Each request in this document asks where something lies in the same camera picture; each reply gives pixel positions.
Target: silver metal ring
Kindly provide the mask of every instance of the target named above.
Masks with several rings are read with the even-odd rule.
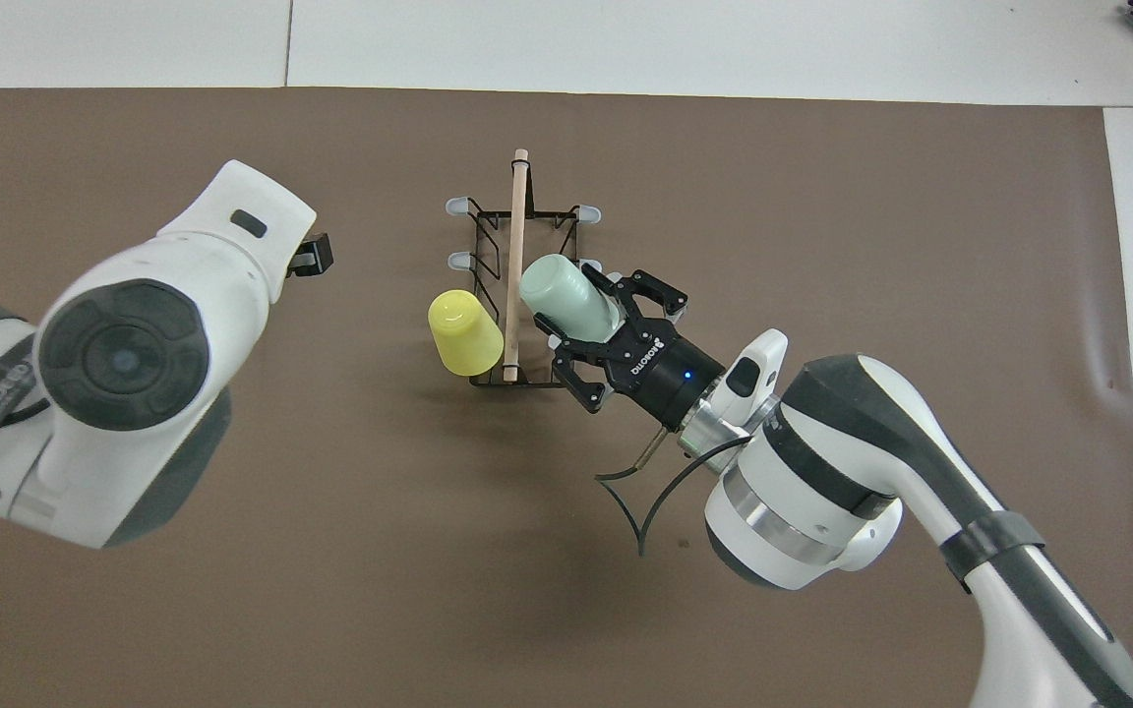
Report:
[[[810,538],[791,526],[790,521],[781,518],[781,514],[759,498],[759,494],[755,493],[750,483],[742,478],[742,470],[739,467],[729,467],[721,476],[721,480],[724,483],[724,495],[738,515],[759,534],[759,538],[768,541],[784,555],[790,555],[791,558],[808,565],[825,565],[842,555],[844,549]]]
[[[689,409],[681,425],[680,447],[689,453],[690,458],[700,458],[707,450],[719,446],[719,444],[732,443],[732,441],[749,435],[746,429],[739,428],[719,418],[709,402],[710,391],[707,391],[701,399]],[[706,461],[706,469],[716,475],[723,472],[741,453],[741,447],[726,450]]]

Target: black wire rack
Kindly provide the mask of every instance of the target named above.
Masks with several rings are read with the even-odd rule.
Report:
[[[454,270],[469,271],[471,273],[474,280],[471,291],[476,299],[488,310],[488,314],[495,319],[497,326],[504,329],[504,319],[501,318],[503,314],[501,314],[496,300],[492,299],[488,285],[494,285],[496,282],[503,280],[503,257],[501,257],[501,251],[503,250],[500,242],[497,242],[496,234],[501,232],[502,224],[509,225],[512,210],[485,210],[484,206],[478,205],[475,198],[470,197],[450,198],[450,204],[445,206],[445,210],[452,214],[460,215],[460,211],[454,211],[454,203],[455,205],[460,205],[462,198],[466,201],[466,215],[471,221],[475,221],[475,246],[469,250],[469,254],[460,250],[458,254],[450,256],[449,264]],[[579,225],[581,207],[583,210],[594,210],[593,206],[583,205],[574,205],[565,212],[536,210],[531,187],[531,168],[527,168],[526,219],[547,221],[552,224],[553,233],[550,234],[550,238],[554,239],[554,241],[556,241],[557,237],[562,238],[562,241],[557,245],[557,254],[566,256],[576,265],[579,265],[580,261]],[[467,256],[466,264],[462,264],[460,259]],[[504,382],[501,377],[501,370],[503,370],[501,366],[492,367],[484,375],[469,376],[469,382],[471,382],[471,385],[522,386],[522,389],[562,389],[563,386],[562,381],[554,375],[552,367],[548,368],[547,379],[531,381],[527,377],[522,364],[519,364],[518,381],[513,383]]]

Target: black cable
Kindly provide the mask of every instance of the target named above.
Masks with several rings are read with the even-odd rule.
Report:
[[[638,520],[632,515],[632,511],[629,510],[629,505],[624,503],[623,497],[621,497],[620,493],[616,493],[615,489],[607,484],[612,480],[620,480],[627,478],[627,476],[632,476],[637,471],[636,467],[629,467],[627,470],[611,475],[594,475],[593,478],[611,494],[611,497],[617,502],[617,505],[620,505],[620,510],[623,511],[623,515],[629,520],[629,526],[632,527],[632,532],[637,537],[637,555],[645,555],[645,541],[646,538],[649,537],[649,527],[653,524],[653,515],[657,514],[658,507],[662,506],[662,503],[664,503],[667,497],[670,497],[671,493],[673,493],[675,488],[680,487],[680,483],[689,478],[689,475],[692,475],[693,470],[697,470],[698,467],[702,466],[702,463],[707,460],[710,460],[710,458],[716,457],[716,454],[719,454],[725,450],[736,447],[739,444],[750,443],[750,438],[751,436],[730,440],[727,443],[716,444],[715,447],[707,450],[707,452],[698,454],[696,460],[689,462],[689,464],[685,466],[684,469],[681,470],[680,474],[676,475],[670,483],[667,483],[667,486],[664,487],[664,489],[662,489],[662,494],[659,494],[658,498],[655,498],[653,505],[649,506],[645,522],[639,527]]]
[[[50,400],[45,399],[37,400],[37,402],[34,403],[32,407],[22,408],[17,412],[8,413],[8,416],[3,418],[3,426],[0,427],[14,426],[17,425],[17,423],[27,421],[28,418],[32,418],[37,413],[45,411],[46,408],[50,408]]]

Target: plastic cup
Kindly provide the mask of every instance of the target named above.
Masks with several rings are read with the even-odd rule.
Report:
[[[440,360],[454,375],[482,375],[501,359],[501,331],[471,292],[442,292],[427,309],[427,324]]]
[[[527,308],[552,319],[571,339],[607,341],[620,325],[615,305],[561,254],[536,258],[528,265],[518,283],[518,295]]]

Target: yellow cup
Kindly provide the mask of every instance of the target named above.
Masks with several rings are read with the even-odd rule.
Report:
[[[427,324],[440,360],[454,375],[478,376],[501,360],[501,331],[471,292],[442,292],[427,309]]]

